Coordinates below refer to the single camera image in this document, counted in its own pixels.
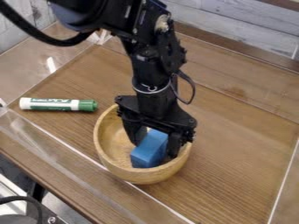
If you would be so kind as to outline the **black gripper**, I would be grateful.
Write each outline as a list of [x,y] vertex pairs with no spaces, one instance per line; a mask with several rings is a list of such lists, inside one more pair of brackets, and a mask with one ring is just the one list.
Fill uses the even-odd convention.
[[171,84],[158,93],[119,95],[115,98],[118,115],[122,117],[128,139],[139,145],[146,137],[147,128],[168,134],[167,155],[176,158],[183,144],[194,141],[198,122],[180,108],[178,85]]

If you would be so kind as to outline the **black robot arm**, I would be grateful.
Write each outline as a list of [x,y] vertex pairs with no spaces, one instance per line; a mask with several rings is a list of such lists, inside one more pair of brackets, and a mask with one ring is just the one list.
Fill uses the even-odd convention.
[[160,0],[50,0],[60,22],[78,32],[98,29],[118,36],[131,59],[134,95],[115,98],[118,115],[132,144],[139,145],[146,130],[168,136],[167,156],[194,140],[198,122],[179,104],[179,79],[192,82],[182,71],[187,50],[175,34],[172,13]]

